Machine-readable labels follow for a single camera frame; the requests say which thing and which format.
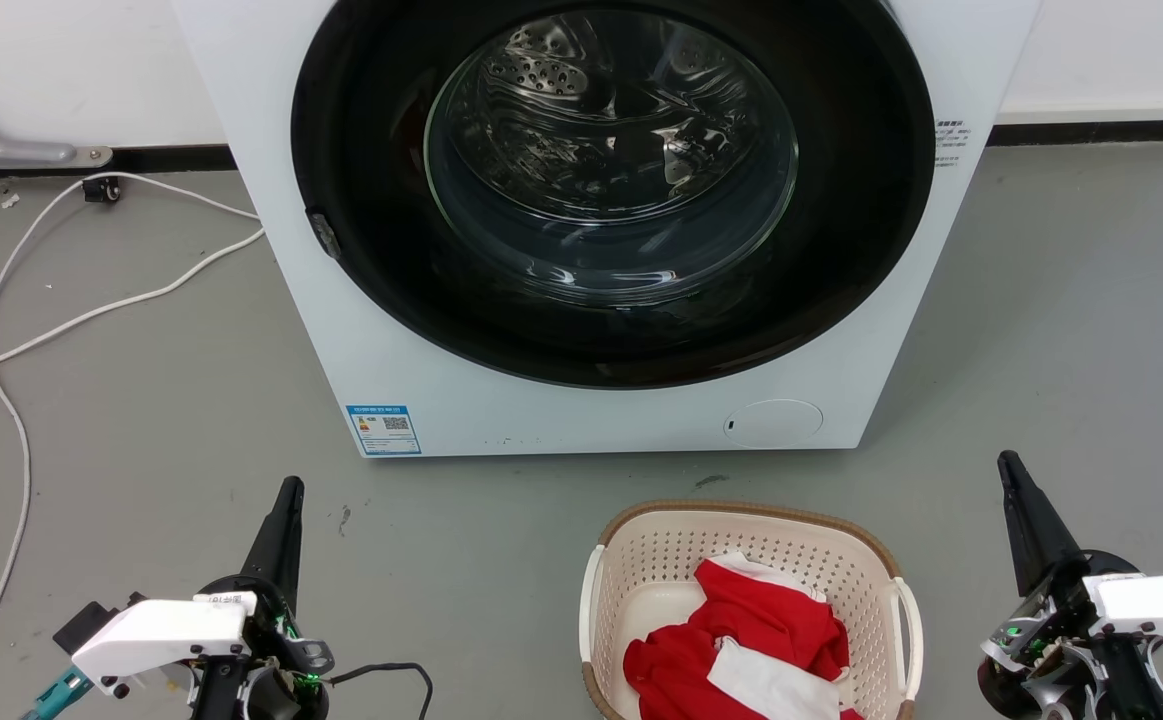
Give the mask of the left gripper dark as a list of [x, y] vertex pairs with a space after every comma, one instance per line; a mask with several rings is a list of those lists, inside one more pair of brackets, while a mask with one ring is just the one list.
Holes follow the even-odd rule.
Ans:
[[194, 719], [324, 719], [330, 710], [322, 673], [334, 666], [328, 644], [297, 626], [305, 483], [285, 477], [262, 520], [241, 573], [207, 584], [209, 600], [251, 593], [255, 609], [241, 641], [223, 653], [193, 653]]

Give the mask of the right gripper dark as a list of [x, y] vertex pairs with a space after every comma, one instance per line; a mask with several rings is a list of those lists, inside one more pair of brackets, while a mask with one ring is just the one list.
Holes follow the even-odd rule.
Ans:
[[997, 470], [1023, 603], [980, 646], [980, 693], [1006, 719], [1112, 719], [1108, 682], [1090, 650], [1094, 607], [1083, 580], [1135, 568], [1112, 553], [1080, 551], [1016, 451], [998, 455]]

